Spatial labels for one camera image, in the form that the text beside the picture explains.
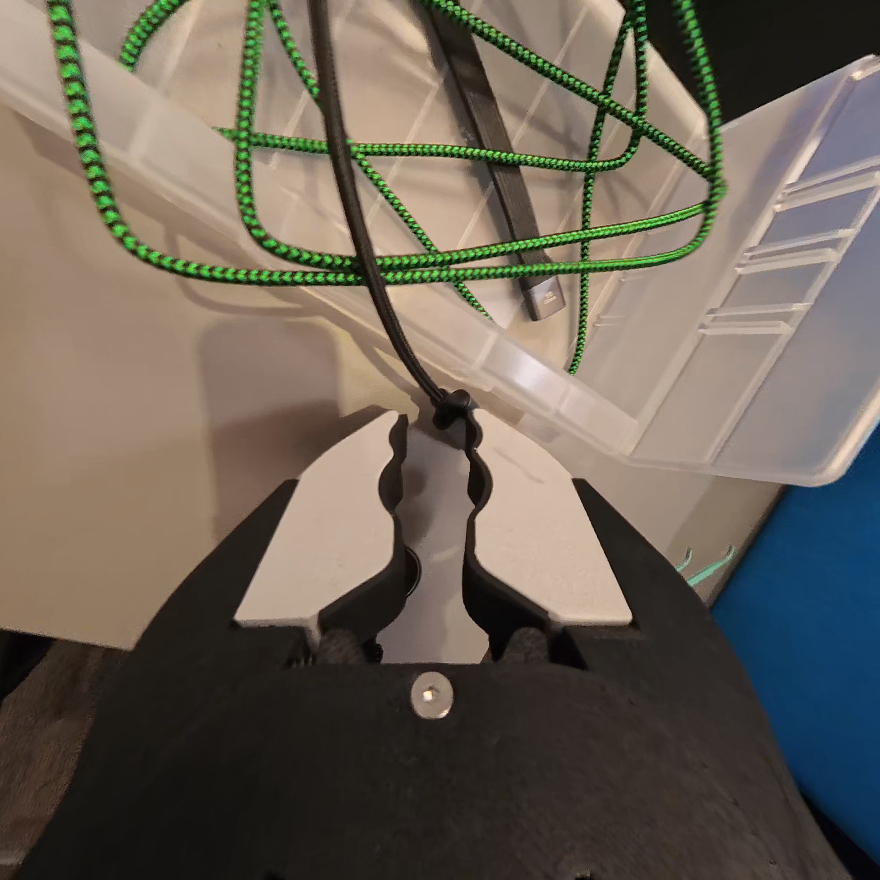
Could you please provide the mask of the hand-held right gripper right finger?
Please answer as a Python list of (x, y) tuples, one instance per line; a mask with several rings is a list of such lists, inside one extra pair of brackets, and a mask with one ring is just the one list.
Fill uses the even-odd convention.
[(633, 613), (576, 481), (533, 439), (492, 414), (469, 414), (462, 596), (502, 655), (517, 632), (630, 627)]

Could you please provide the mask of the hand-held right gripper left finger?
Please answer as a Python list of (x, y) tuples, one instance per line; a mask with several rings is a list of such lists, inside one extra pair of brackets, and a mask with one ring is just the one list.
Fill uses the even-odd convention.
[(342, 630), (373, 640), (403, 610), (406, 544), (397, 514), (408, 420), (387, 411), (316, 459), (235, 612), (242, 627), (297, 627), (316, 648)]

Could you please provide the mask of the clear plastic storage box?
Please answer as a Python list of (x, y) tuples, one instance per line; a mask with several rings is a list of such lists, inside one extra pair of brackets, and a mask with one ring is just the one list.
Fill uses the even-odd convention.
[[(2, 2), (2, 99), (78, 144), (139, 261), (371, 331), (306, 2)], [(512, 153), (468, 143), (427, 20), (475, 39)], [(878, 423), (878, 57), (732, 121), (622, 2), (332, 2), (368, 230), (417, 357), (554, 453), (804, 487)], [(489, 161), (539, 236), (509, 239)], [(518, 280), (554, 275), (533, 321)]]

